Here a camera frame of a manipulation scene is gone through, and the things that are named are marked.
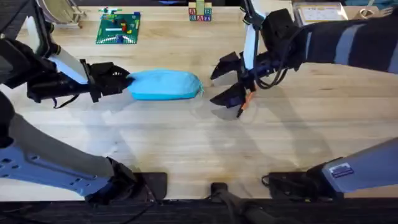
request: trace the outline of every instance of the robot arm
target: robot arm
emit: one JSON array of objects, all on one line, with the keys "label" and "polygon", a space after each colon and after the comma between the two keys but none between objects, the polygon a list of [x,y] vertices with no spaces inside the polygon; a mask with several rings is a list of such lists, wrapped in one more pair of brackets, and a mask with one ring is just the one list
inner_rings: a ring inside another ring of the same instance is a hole
[{"label": "robot arm", "polygon": [[[286,9],[271,12],[265,18],[256,13],[255,4],[244,0],[248,24],[244,51],[240,58],[231,53],[220,59],[211,79],[236,71],[238,82],[210,101],[227,108],[240,105],[237,117],[245,109],[256,88],[278,85],[291,68],[305,62],[336,63],[398,73],[398,10],[390,16],[343,22],[321,22],[296,26]],[[267,52],[257,55],[259,32]],[[266,83],[262,77],[276,73]]]},{"label": "robot arm", "polygon": [[93,102],[102,96],[122,93],[131,82],[129,72],[108,63],[89,65],[57,45],[53,25],[44,20],[35,1],[27,20],[30,44],[0,39],[0,83],[15,88],[27,83],[27,96],[40,103],[48,98],[90,93]]},{"label": "robot arm", "polygon": [[[222,58],[211,77],[215,79],[226,72],[237,71],[238,82],[211,101],[227,108],[241,105],[238,117],[249,101],[246,90],[254,92],[255,84],[259,88],[271,88],[283,80],[288,69],[298,70],[305,62],[398,73],[398,30],[394,28],[398,9],[382,18],[298,27],[286,9],[274,11],[260,20],[261,16],[252,9],[254,4],[249,0],[244,2],[247,13],[244,21],[249,21],[244,52],[241,58],[235,53]],[[268,51],[257,55],[259,31]],[[274,72],[278,74],[272,83],[260,79]],[[398,139],[393,139],[306,172],[272,172],[262,181],[273,198],[305,201],[343,198],[346,192],[398,184],[394,169],[397,147]]]},{"label": "robot arm", "polygon": [[[86,92],[97,102],[130,85],[129,72],[113,63],[88,65],[68,55],[53,42],[52,25],[44,21],[41,8],[30,3],[32,44],[0,39],[0,84],[15,88],[27,83],[27,96],[38,103]],[[165,197],[165,173],[133,173],[112,158],[86,154],[51,138],[17,114],[1,91],[0,107],[0,177],[72,190],[94,205],[146,194],[151,200]]]}]

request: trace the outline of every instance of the wood grain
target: wood grain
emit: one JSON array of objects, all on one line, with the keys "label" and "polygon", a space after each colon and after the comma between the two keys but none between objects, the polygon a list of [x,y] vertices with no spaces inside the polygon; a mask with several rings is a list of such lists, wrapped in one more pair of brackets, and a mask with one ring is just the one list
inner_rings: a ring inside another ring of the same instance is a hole
[{"label": "wood grain", "polygon": [[[270,8],[289,2],[270,1]],[[398,133],[398,78],[339,65],[302,65],[281,85],[258,91],[240,120],[209,99],[227,86],[213,86],[218,59],[244,43],[236,7],[214,8],[211,23],[189,22],[187,9],[126,7],[142,11],[137,45],[95,45],[96,7],[84,7],[81,30],[56,30],[55,41],[90,63],[112,61],[131,72],[171,68],[195,73],[205,94],[183,101],[135,101],[129,93],[93,104],[88,95],[61,110],[35,104],[25,87],[1,90],[16,110],[49,135],[87,153],[111,156],[130,168],[169,174],[167,198],[203,198],[212,182],[249,198],[267,198],[261,176],[305,170],[347,156]],[[27,40],[22,30],[20,40]],[[81,200],[53,187],[1,180],[0,200]],[[349,197],[396,197],[396,187],[359,191]]]}]

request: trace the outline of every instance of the wooden letter block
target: wooden letter block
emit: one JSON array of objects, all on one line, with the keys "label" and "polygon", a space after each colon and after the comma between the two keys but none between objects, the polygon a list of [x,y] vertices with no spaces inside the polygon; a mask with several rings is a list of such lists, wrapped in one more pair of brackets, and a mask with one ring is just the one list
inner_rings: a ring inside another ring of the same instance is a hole
[{"label": "wooden letter block", "polygon": [[211,16],[205,16],[205,22],[210,22],[211,21]]},{"label": "wooden letter block", "polygon": [[196,21],[197,20],[197,15],[191,15],[189,16],[190,21]]},{"label": "wooden letter block", "polygon": [[189,11],[189,14],[190,14],[191,16],[197,14],[197,9],[195,9],[195,8],[189,8],[188,11]]},{"label": "wooden letter block", "polygon": [[211,16],[211,8],[205,8],[205,16]]},{"label": "wooden letter block", "polygon": [[197,1],[197,15],[204,15],[205,14],[205,2],[198,0]]}]

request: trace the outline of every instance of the black cable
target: black cable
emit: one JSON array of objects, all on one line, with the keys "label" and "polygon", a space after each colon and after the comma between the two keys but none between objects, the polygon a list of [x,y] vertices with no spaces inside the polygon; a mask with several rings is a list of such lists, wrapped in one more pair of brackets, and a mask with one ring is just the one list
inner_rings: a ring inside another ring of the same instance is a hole
[{"label": "black cable", "polygon": [[57,105],[58,105],[58,101],[57,101],[57,99],[56,99],[55,97],[53,97],[53,98],[52,98],[52,101],[54,102],[54,107],[53,107],[53,108],[54,108],[54,109],[63,108],[64,106],[66,106],[66,105],[72,103],[73,101],[75,101],[78,97],[79,97],[79,94],[73,96],[70,100],[68,100],[68,101],[66,101],[66,102],[64,102],[64,103],[62,103],[60,106],[57,106]]},{"label": "black cable", "polygon": [[137,215],[134,215],[131,217],[129,220],[122,222],[120,224],[128,224],[133,222],[134,220],[137,220],[141,215],[145,214],[150,208],[152,208],[155,205],[155,203],[151,203],[150,205],[146,206],[141,212],[139,212]]},{"label": "black cable", "polygon": [[254,78],[256,79],[256,83],[257,83],[257,85],[258,85],[260,88],[262,88],[263,90],[270,89],[270,88],[272,88],[273,86],[276,86],[276,85],[280,84],[281,81],[285,78],[288,69],[286,68],[286,69],[283,71],[283,73],[282,73],[282,69],[283,69],[285,60],[286,60],[286,58],[287,58],[287,54],[288,54],[288,52],[289,52],[289,50],[290,50],[290,45],[291,45],[291,43],[293,42],[293,40],[296,38],[296,36],[297,36],[301,31],[302,31],[302,28],[300,28],[299,30],[297,30],[297,31],[290,37],[290,39],[287,41],[287,45],[285,46],[284,53],[282,54],[282,59],[281,59],[280,64],[279,64],[279,68],[278,68],[277,74],[276,74],[274,80],[272,81],[272,83],[266,83],[266,82],[262,81],[262,80],[258,77],[258,75],[257,75],[257,59],[256,59],[256,57],[257,57],[257,49],[258,49],[258,42],[259,42],[259,33],[258,33],[258,31],[256,31],[256,39],[255,39],[255,46],[254,46],[254,61],[253,61],[253,62],[254,62]]},{"label": "black cable", "polygon": [[27,3],[29,2],[30,0],[26,0],[26,1],[24,1],[24,3],[22,3],[20,6],[19,6],[19,8],[18,8],[18,10],[15,12],[15,14],[11,17],[11,19],[8,21],[8,22],[6,22],[5,23],[5,25],[0,29],[0,34],[2,34],[6,29],[7,29],[7,27],[14,21],[14,19],[19,15],[19,13],[25,8],[25,6],[27,5]]}]

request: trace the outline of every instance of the black base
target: black base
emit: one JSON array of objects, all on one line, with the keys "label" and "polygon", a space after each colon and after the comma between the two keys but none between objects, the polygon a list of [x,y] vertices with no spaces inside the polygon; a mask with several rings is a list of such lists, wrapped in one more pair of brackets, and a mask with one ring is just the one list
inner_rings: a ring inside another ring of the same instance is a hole
[{"label": "black base", "polygon": [[165,172],[141,172],[134,175],[139,183],[142,183],[137,193],[130,196],[134,201],[148,202],[166,198],[167,174]]},{"label": "black base", "polygon": [[223,203],[219,197],[215,197],[220,190],[228,191],[228,185],[222,182],[211,183],[210,185],[210,200],[214,203]]},{"label": "black base", "polygon": [[274,199],[296,202],[332,202],[344,198],[328,184],[308,176],[308,172],[271,172],[262,177],[262,183]]}]

